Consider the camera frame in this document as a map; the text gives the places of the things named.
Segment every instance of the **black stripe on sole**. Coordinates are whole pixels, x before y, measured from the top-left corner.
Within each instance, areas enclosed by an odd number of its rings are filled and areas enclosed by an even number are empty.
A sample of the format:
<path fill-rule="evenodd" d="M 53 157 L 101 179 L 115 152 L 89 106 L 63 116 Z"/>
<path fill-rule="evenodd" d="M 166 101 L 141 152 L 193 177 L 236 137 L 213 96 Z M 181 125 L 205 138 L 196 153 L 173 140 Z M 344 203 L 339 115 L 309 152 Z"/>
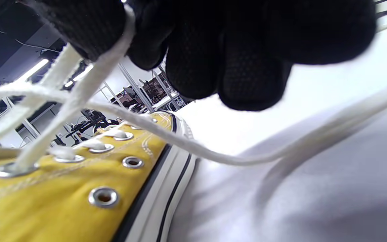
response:
<path fill-rule="evenodd" d="M 174 188 L 172 189 L 171 195 L 169 196 L 167 205 L 166 205 L 165 210 L 164 210 L 164 216 L 162 217 L 162 220 L 161 220 L 161 226 L 159 227 L 159 234 L 158 234 L 158 238 L 156 239 L 156 242 L 160 242 L 161 241 L 162 232 L 163 232 L 163 228 L 164 228 L 164 225 L 165 225 L 165 219 L 166 219 L 166 216 L 167 216 L 167 213 L 168 213 L 169 206 L 171 204 L 172 199 L 174 198 L 174 194 L 177 191 L 178 185 L 180 184 L 181 179 L 184 176 L 184 173 L 186 173 L 186 170 L 187 170 L 187 167 L 189 166 L 191 158 L 192 158 L 192 154 L 189 154 L 189 156 L 187 157 L 187 161 L 184 164 L 183 170 L 181 171 L 181 174 L 178 177 L 177 182 L 175 183 Z"/>

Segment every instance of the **white shoelace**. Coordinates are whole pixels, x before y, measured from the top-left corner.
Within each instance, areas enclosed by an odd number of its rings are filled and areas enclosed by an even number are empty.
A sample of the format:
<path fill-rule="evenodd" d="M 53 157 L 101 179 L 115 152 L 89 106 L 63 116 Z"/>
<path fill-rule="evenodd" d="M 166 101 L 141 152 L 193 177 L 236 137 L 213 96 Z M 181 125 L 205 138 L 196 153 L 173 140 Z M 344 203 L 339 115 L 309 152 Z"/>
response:
<path fill-rule="evenodd" d="M 6 115 L 0 122 L 0 138 L 5 133 L 20 125 L 23 119 L 32 115 L 46 101 L 64 103 L 58 115 L 52 120 L 49 127 L 32 145 L 26 147 L 15 162 L 15 169 L 26 170 L 33 166 L 42 155 L 48 150 L 48 145 L 66 120 L 72 118 L 78 111 L 84 108 L 95 109 L 112 113 L 130 124 L 147 130 L 169 144 L 176 145 L 199 157 L 216 161 L 221 164 L 249 166 L 278 161 L 287 155 L 294 155 L 306 149 L 313 149 L 318 146 L 330 147 L 338 142 L 342 133 L 350 130 L 372 116 L 387 109 L 387 88 L 368 97 L 338 113 L 327 124 L 310 132 L 303 138 L 289 144 L 288 146 L 259 157 L 234 157 L 214 152 L 198 144 L 196 141 L 187 139 L 184 136 L 176 135 L 156 125 L 149 118 L 134 114 L 124 107 L 109 103 L 98 103 L 90 100 L 103 80 L 116 67 L 121 57 L 126 54 L 135 34 L 135 17 L 132 9 L 124 4 L 126 11 L 125 31 L 121 39 L 103 54 L 94 64 L 94 68 L 79 81 L 71 92 L 60 91 L 60 86 L 65 83 L 73 74 L 81 60 L 79 54 L 71 45 L 67 45 L 58 59 L 52 65 L 44 78 L 38 84 L 26 82 L 15 82 L 0 86 L 0 99 L 6 96 L 25 95 L 23 101 L 17 104 L 10 115 Z M 379 31 L 387 29 L 382 26 Z M 109 130 L 103 135 L 123 138 L 126 134 L 121 130 Z M 91 139 L 80 144 L 83 147 L 101 150 L 104 144 L 97 139 Z M 50 149 L 49 153 L 64 159 L 70 159 L 75 155 L 72 148 L 63 147 Z"/>

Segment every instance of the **glove finger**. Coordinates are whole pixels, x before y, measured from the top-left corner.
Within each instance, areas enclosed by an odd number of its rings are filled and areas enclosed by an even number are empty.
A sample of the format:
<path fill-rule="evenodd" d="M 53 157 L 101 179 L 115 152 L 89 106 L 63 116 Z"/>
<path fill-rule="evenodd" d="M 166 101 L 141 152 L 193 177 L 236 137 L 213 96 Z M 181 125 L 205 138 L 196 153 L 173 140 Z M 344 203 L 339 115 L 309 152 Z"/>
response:
<path fill-rule="evenodd" d="M 223 19 L 217 1 L 206 6 L 186 1 L 168 39 L 166 72 L 172 86 L 187 98 L 206 98 L 216 91 Z"/>
<path fill-rule="evenodd" d="M 376 31 L 372 0 L 270 1 L 263 10 L 268 50 L 294 63 L 353 59 L 367 49 Z"/>
<path fill-rule="evenodd" d="M 236 110 L 267 109 L 281 99 L 292 64 L 277 60 L 266 51 L 263 26 L 258 24 L 260 9 L 245 9 L 242 3 L 228 7 L 220 98 Z"/>
<path fill-rule="evenodd" d="M 151 70 L 163 60 L 166 39 L 175 26 L 174 7 L 169 1 L 128 0 L 135 11 L 137 34 L 128 50 L 139 68 Z"/>

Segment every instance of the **yellow sneaker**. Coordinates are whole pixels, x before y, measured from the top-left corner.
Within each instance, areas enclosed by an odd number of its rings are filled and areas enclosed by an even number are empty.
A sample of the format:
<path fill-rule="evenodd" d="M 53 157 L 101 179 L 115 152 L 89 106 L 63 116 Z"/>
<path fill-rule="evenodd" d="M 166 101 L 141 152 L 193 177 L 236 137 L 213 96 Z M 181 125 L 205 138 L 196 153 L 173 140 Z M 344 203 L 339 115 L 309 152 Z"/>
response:
<path fill-rule="evenodd" d="M 175 115 L 151 117 L 191 137 Z M 127 123 L 71 158 L 50 150 L 28 173 L 10 168 L 19 151 L 0 148 L 0 242 L 166 241 L 196 159 Z"/>

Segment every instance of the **stitching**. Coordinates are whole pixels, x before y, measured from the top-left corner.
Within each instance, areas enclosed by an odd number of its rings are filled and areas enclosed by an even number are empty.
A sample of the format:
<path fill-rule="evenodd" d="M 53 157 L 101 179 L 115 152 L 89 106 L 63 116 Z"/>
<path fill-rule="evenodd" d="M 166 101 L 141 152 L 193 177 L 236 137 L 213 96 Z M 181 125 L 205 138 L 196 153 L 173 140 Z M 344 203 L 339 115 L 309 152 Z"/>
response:
<path fill-rule="evenodd" d="M 166 116 L 164 116 L 162 114 L 160 114 L 159 116 L 161 118 L 165 119 L 165 121 L 167 122 L 167 126 L 166 127 L 168 127 L 168 125 L 170 123 L 170 120 Z M 154 159 L 155 155 L 153 154 L 152 150 L 150 150 L 149 144 L 148 144 L 148 142 L 149 142 L 151 137 L 152 136 L 149 136 L 148 138 L 144 139 L 144 141 L 141 143 L 141 146 L 143 147 L 143 150 L 149 155 L 149 157 Z"/>
<path fill-rule="evenodd" d="M 6 195 L 9 195 L 13 192 L 16 192 L 18 190 L 21 190 L 21 189 L 24 189 L 24 188 L 27 188 L 27 187 L 30 187 L 32 185 L 35 185 L 35 184 L 38 184 L 38 183 L 41 183 L 41 182 L 45 182 L 45 181 L 48 181 L 50 179 L 53 179 L 53 178 L 56 178 L 56 177 L 59 177 L 59 176 L 63 176 L 63 175 L 66 175 L 72 171 L 75 171 L 75 170 L 78 170 L 82 167 L 86 167 L 86 166 L 89 166 L 91 164 L 95 164 L 97 163 L 98 161 L 101 161 L 103 158 L 106 158 L 107 156 L 115 153 L 116 151 L 118 150 L 121 150 L 123 149 L 124 147 L 132 144 L 134 141 L 137 141 L 138 139 L 142 138 L 143 136 L 145 136 L 146 133 L 143 133 L 142 135 L 140 135 L 139 137 L 135 138 L 135 139 L 132 139 L 130 140 L 129 142 L 127 142 L 126 144 L 124 144 L 123 146 L 121 147 L 118 147 L 117 149 L 114 149 L 112 151 L 110 151 L 109 153 L 106 153 L 105 155 L 102 155 L 102 156 L 99 156 L 95 159 L 92 159 L 90 161 L 84 161 L 82 163 L 79 163 L 77 165 L 74 165 L 74 166 L 71 166 L 71 167 L 67 167 L 67 168 L 63 168 L 63 169 L 60 169 L 60 170 L 56 170 L 54 172 L 51 172 L 51 173 L 45 173 L 45 174 L 42 174 L 40 176 L 36 176 L 36 177 L 30 177 L 30 178 L 27 178 L 17 184 L 13 184 L 13 185 L 10 185 L 8 187 L 4 187 L 4 188 L 1 188 L 0 189 L 0 199 L 3 198 L 4 196 Z"/>

